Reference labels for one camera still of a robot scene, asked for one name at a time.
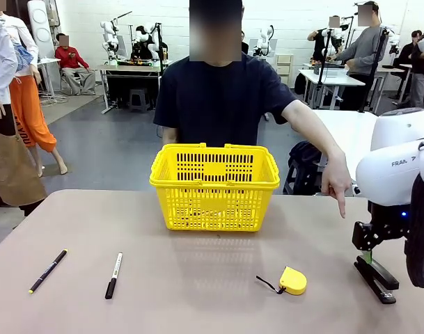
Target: person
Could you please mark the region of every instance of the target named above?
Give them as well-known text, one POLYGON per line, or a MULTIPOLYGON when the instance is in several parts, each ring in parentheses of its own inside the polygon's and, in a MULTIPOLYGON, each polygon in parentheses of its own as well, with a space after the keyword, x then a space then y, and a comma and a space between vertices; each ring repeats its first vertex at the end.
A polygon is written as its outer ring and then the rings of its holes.
POLYGON ((20 207, 28 216, 47 195, 15 128, 9 84, 17 65, 13 44, 0 19, 0 204, 20 207))
POLYGON ((411 80, 410 101, 414 107, 424 108, 424 52, 416 44, 411 54, 413 79, 411 80))
POLYGON ((241 50, 244 54, 249 53, 249 45, 247 43, 244 43, 244 37, 246 37, 246 34, 241 30, 241 50))
MULTIPOLYGON (((322 62, 323 61, 323 50, 326 47, 325 37, 327 36, 324 33, 325 30, 326 30, 326 28, 313 31, 308 36, 309 42, 312 42, 312 41, 315 42, 314 53, 312 55, 312 59, 315 62, 322 62)), ((334 49, 336 50, 337 53, 341 50, 341 45, 338 45, 340 43, 338 43, 336 41, 334 36, 332 36, 332 38, 331 38, 331 44, 333 45, 333 47, 334 47, 334 49)))
MULTIPOLYGON (((66 35, 58 33, 56 36, 57 42, 60 42, 61 36, 66 35)), ((73 95, 95 95, 95 73, 90 70, 88 63, 82 59, 74 47, 60 45, 56 50, 56 58, 60 59, 60 67, 73 95), (81 89, 75 79, 76 73, 81 79, 81 89)))
MULTIPOLYGON (((402 64, 411 64, 411 54, 413 53, 413 49, 416 46, 417 42, 422 36, 422 31, 415 30, 411 33, 411 43, 405 45, 402 50, 400 51, 399 57, 396 58, 393 61, 393 66, 396 68, 400 68, 401 70, 404 70, 405 73, 392 73, 392 75, 395 75, 397 77, 401 78, 400 86, 398 90, 398 94, 395 96, 396 99, 399 99, 400 92, 402 91, 403 84, 405 82, 405 78, 407 77, 407 71, 409 70, 407 67, 402 67, 400 65, 402 64)), ((412 75, 410 74, 409 83, 407 84, 407 87, 405 88, 405 95, 407 95, 411 88, 411 78, 412 75)))
POLYGON ((33 56, 29 68, 20 70, 9 85, 12 108, 19 135, 24 144, 31 152, 36 163, 36 171, 39 177, 43 174, 43 163, 38 154, 37 144, 55 158, 61 174, 68 172, 68 167, 58 153, 57 140, 49 131, 40 105, 37 84, 41 82, 41 76, 37 69, 38 47, 31 33, 21 19, 0 12, 0 19, 10 37, 17 44, 22 42, 28 52, 33 56))
POLYGON ((242 0, 191 0, 189 11, 198 22, 204 61, 188 56, 162 77, 154 123, 164 128, 164 144, 256 145, 260 119, 272 113, 277 123, 288 121, 328 157, 322 191, 337 199, 344 217, 344 193, 351 184, 345 153, 269 63, 242 52, 235 61, 242 0))
MULTIPOLYGON (((366 84, 370 80, 372 64, 383 28, 380 27, 379 5, 374 1, 368 1, 365 6, 372 6, 372 24, 362 31, 359 38, 350 47, 338 55, 330 57, 329 60, 347 61, 346 65, 350 68, 348 75, 366 84)), ((387 40, 388 38, 380 52, 379 61, 384 58, 387 40)), ((343 102, 340 103, 340 110, 359 110, 368 91, 368 85, 346 87, 342 94, 343 102)))

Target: yellow basket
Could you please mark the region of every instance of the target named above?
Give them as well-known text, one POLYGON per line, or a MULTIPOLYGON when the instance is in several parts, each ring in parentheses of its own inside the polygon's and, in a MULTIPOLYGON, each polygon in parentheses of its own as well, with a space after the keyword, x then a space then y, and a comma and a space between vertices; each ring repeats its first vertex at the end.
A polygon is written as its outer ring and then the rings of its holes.
POLYGON ((150 184, 170 230, 255 232, 280 178, 267 148, 169 144, 156 156, 150 184))

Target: marker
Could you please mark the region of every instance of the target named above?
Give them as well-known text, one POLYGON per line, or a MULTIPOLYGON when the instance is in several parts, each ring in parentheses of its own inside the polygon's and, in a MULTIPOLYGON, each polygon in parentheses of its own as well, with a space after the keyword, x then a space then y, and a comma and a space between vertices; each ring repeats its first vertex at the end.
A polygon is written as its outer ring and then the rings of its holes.
POLYGON ((117 255, 116 265, 114 266, 113 277, 108 283, 105 299, 113 298, 114 287, 116 286, 117 275, 119 274, 120 263, 122 262, 122 252, 117 255))
POLYGON ((41 275, 41 277, 39 279, 37 279, 37 282, 29 290, 30 294, 33 294, 37 290, 37 288, 40 286, 40 284, 42 284, 42 282, 51 273, 51 271, 53 271, 54 268, 57 267, 57 264, 61 261, 61 259, 63 259, 65 257, 67 252, 68 252, 67 249, 63 249, 61 251, 60 255, 54 260, 54 262, 51 263, 51 265, 49 267, 47 267, 47 269, 45 270, 43 275, 41 275))

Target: red jacket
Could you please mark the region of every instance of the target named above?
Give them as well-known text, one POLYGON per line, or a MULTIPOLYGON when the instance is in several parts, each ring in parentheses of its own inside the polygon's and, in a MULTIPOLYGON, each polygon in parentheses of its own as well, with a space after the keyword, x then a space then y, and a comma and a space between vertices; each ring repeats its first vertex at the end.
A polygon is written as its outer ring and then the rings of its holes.
POLYGON ((85 63, 85 61, 81 58, 79 55, 79 52, 74 47, 68 47, 67 49, 64 49, 62 47, 58 47, 56 50, 56 58, 60 59, 60 67, 65 68, 79 68, 79 63, 84 68, 89 68, 89 65, 85 63), (71 58, 70 54, 74 53, 75 57, 71 58))

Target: black marker cap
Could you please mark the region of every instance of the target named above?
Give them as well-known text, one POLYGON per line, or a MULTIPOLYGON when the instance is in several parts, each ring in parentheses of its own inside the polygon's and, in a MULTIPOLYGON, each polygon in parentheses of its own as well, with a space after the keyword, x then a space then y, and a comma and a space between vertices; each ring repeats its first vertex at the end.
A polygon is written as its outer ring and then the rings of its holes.
POLYGON ((105 294, 105 299, 113 298, 114 287, 116 286, 116 281, 117 281, 117 279, 112 278, 111 281, 108 283, 107 292, 105 294))

